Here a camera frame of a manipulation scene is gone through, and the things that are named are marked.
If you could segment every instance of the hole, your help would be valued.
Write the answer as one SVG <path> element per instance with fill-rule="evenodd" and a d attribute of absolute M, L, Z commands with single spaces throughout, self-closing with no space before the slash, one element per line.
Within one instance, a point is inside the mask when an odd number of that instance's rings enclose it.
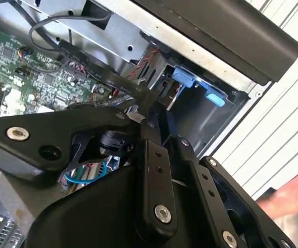
<path fill-rule="evenodd" d="M 160 213 L 161 216 L 163 216 L 164 218 L 167 218 L 167 217 L 168 217 L 168 213 L 166 213 L 166 211 L 163 210 L 163 209 L 161 209 L 161 210 L 159 211 L 159 213 Z"/>
<path fill-rule="evenodd" d="M 40 7 L 41 0 L 34 0 L 36 7 Z"/>
<path fill-rule="evenodd" d="M 105 10 L 98 4 L 95 4 L 94 1 L 91 0 L 86 0 L 83 1 L 86 2 L 83 10 L 81 12 L 82 17 L 95 17 L 95 18 L 103 18 L 106 17 L 107 15 L 111 14 L 110 11 Z M 105 30 L 106 27 L 108 26 L 108 22 L 110 20 L 112 15 L 110 15 L 108 18 L 101 20 L 101 21 L 89 21 L 93 25 L 99 27 L 102 30 Z"/>
<path fill-rule="evenodd" d="M 224 190 L 224 188 L 222 186 L 220 186 L 220 184 L 215 180 L 215 178 L 217 178 L 217 175 L 215 175 L 214 173 L 211 174 L 212 178 L 213 178 L 213 182 L 215 183 L 215 186 L 218 190 L 219 196 L 222 200 L 223 203 L 225 203 L 227 201 L 227 193 Z"/>
<path fill-rule="evenodd" d="M 153 72 L 150 74 L 150 77 L 148 78 L 147 82 L 150 82 L 151 79 L 153 79 L 155 73 L 156 73 L 156 69 L 154 69 Z"/>
<path fill-rule="evenodd" d="M 227 211 L 228 217 L 230 218 L 232 225 L 238 235 L 244 234 L 244 224 L 240 218 L 240 216 L 232 209 Z"/>
<path fill-rule="evenodd" d="M 24 135 L 24 133 L 22 131 L 19 131 L 19 130 L 13 130 L 12 134 L 14 136 L 17 136 L 17 137 L 22 137 Z"/>
<path fill-rule="evenodd" d="M 279 243 L 278 243 L 274 238 L 272 238 L 271 236 L 269 237 L 269 241 L 270 241 L 271 245 L 272 245 L 274 248 L 280 248 Z"/>
<path fill-rule="evenodd" d="M 208 190 L 210 196 L 215 197 L 215 193 L 213 193 L 211 190 Z"/>
<path fill-rule="evenodd" d="M 149 65 L 148 65 L 148 62 L 146 62 L 145 66 L 143 67 L 143 69 L 141 71 L 141 73 L 139 74 L 138 79 L 144 77 L 147 74 L 148 70 L 149 70 Z"/>
<path fill-rule="evenodd" d="M 227 238 L 228 242 L 233 243 L 233 239 L 231 236 L 228 235 L 226 238 Z"/>
<path fill-rule="evenodd" d="M 62 152 L 55 146 L 45 145 L 39 149 L 39 154 L 46 160 L 56 161 L 61 158 Z"/>
<path fill-rule="evenodd" d="M 161 167 L 156 167 L 156 170 L 158 171 L 158 173 L 163 173 L 163 169 Z"/>

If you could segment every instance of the metal panel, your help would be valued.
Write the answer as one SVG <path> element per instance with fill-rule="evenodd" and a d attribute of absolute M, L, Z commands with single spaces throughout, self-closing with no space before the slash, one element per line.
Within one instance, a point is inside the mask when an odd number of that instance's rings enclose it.
<path fill-rule="evenodd" d="M 72 10 L 74 15 L 79 16 L 86 3 L 86 0 L 49 0 L 41 1 L 40 6 L 36 7 L 33 0 L 22 1 L 48 16 L 68 15 L 68 10 Z M 66 25 L 87 40 L 107 49 L 126 61 L 131 59 L 139 60 L 148 46 L 148 43 L 142 39 L 140 30 L 116 14 L 111 16 L 105 30 L 88 21 L 58 20 L 57 22 Z M 133 47 L 132 51 L 128 50 L 129 46 Z"/>
<path fill-rule="evenodd" d="M 96 0 L 96 2 L 178 51 L 234 88 L 246 91 L 252 84 L 249 78 L 131 1 Z"/>
<path fill-rule="evenodd" d="M 298 40 L 298 1 L 267 1 L 263 13 Z M 214 157 L 257 198 L 298 173 L 298 59 Z"/>

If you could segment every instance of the blue cable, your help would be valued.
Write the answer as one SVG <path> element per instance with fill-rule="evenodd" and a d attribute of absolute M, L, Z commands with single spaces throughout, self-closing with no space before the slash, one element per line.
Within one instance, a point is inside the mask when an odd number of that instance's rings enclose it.
<path fill-rule="evenodd" d="M 71 178 L 66 173 L 64 174 L 64 176 L 65 176 L 65 179 L 68 180 L 69 182 L 73 182 L 73 183 L 91 183 L 91 182 L 95 182 L 97 179 L 100 179 L 101 177 L 105 176 L 107 171 L 108 171 L 107 163 L 103 162 L 103 171 L 102 171 L 102 173 L 100 175 L 98 175 L 97 177 L 95 177 L 94 179 L 78 180 L 78 179 Z"/>

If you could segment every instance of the black metal bracket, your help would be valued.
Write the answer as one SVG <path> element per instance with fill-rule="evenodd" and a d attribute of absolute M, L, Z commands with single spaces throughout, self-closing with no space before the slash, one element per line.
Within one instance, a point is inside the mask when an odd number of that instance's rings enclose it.
<path fill-rule="evenodd" d="M 248 247 L 285 248 L 283 241 L 295 247 L 217 160 L 203 157 L 200 164 L 207 171 L 202 174 L 203 178 L 212 176 L 210 178 L 214 180 L 225 206 L 224 212 L 227 212 L 236 233 Z"/>
<path fill-rule="evenodd" d="M 114 107 L 1 117 L 0 170 L 36 185 L 56 183 L 64 170 L 102 161 L 96 140 L 107 130 L 127 131 L 130 122 Z M 28 137 L 10 138 L 13 127 Z"/>

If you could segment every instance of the black plastic cover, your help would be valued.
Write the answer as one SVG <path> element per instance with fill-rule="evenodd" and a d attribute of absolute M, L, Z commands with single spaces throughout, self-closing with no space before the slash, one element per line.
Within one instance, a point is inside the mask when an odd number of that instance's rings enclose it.
<path fill-rule="evenodd" d="M 132 1 L 260 85 L 298 57 L 298 42 L 245 0 Z"/>

